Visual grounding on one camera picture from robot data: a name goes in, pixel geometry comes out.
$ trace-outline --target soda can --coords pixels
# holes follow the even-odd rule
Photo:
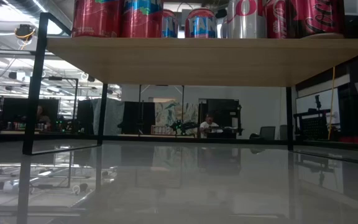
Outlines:
[[[268,0],[265,6],[267,37],[287,38],[287,0]]]
[[[123,0],[75,0],[72,37],[119,37]]]
[[[162,37],[178,37],[178,20],[175,14],[168,9],[163,10]]]
[[[227,6],[228,38],[266,38],[265,0],[230,0]]]
[[[289,0],[288,14],[291,38],[345,31],[343,0]]]
[[[162,0],[124,0],[121,37],[161,37]]]
[[[205,8],[191,10],[186,19],[185,37],[217,38],[214,12]]]

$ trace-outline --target fanta can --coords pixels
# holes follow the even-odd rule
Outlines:
[[[217,38],[214,12],[205,8],[190,11],[185,24],[185,37]]]
[[[168,9],[163,10],[162,37],[178,37],[178,20],[175,14]]]

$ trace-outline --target red soda can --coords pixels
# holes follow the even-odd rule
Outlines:
[[[162,0],[124,0],[121,37],[161,37]]]
[[[290,0],[288,13],[294,38],[345,30],[343,0]]]
[[[72,37],[119,37],[123,0],[75,0]]]
[[[217,38],[216,17],[213,11],[205,8],[190,11],[185,24],[185,37]]]
[[[268,0],[265,6],[267,38],[287,38],[286,0]]]

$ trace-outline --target office chair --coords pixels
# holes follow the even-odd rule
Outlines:
[[[275,126],[260,127],[259,136],[264,140],[274,140],[275,132]]]

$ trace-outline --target shelf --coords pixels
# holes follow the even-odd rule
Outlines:
[[[103,83],[293,86],[358,56],[358,39],[49,38]]]

